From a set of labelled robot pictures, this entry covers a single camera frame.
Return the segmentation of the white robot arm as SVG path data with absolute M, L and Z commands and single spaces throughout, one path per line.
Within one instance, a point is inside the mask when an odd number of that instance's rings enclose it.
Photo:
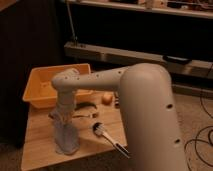
M 116 91 L 133 170 L 188 171 L 171 77 L 164 67 L 141 63 L 83 75 L 67 69 L 53 77 L 52 87 L 57 101 L 51 116 L 60 152 L 69 155 L 79 149 L 71 121 L 76 91 Z

